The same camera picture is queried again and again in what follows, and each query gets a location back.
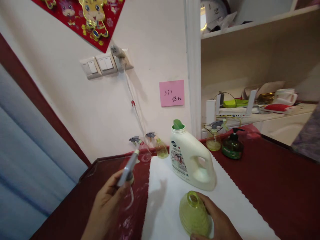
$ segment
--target person's left hand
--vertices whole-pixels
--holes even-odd
[[[117,190],[116,184],[122,172],[123,169],[113,174],[97,193],[81,240],[102,240],[112,223],[116,223],[120,201],[130,187],[126,182]]]

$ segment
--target red decoration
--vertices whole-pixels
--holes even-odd
[[[125,0],[32,0],[93,46],[106,52]]]

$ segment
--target hand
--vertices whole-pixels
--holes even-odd
[[[211,215],[214,222],[214,240],[242,240],[237,230],[232,225],[227,215],[221,211],[211,199],[199,192],[197,192],[199,198],[203,201],[207,208],[207,211]],[[209,240],[204,236],[192,234],[191,240]]]
[[[113,174],[97,193],[81,240],[102,240],[116,223],[119,204],[127,193],[130,184],[126,182],[117,190],[116,184],[123,169]]]

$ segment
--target clock face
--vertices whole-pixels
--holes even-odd
[[[201,0],[201,30],[210,32],[228,14],[230,7],[226,0]]]

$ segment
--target product label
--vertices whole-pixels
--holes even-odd
[[[172,141],[172,150],[170,152],[171,162],[173,166],[173,171],[180,177],[188,180],[188,170],[186,164],[184,163],[183,156],[181,154],[180,147]]]
[[[225,146],[222,146],[222,153],[232,159],[240,159],[242,155],[242,152],[231,151],[227,149]]]

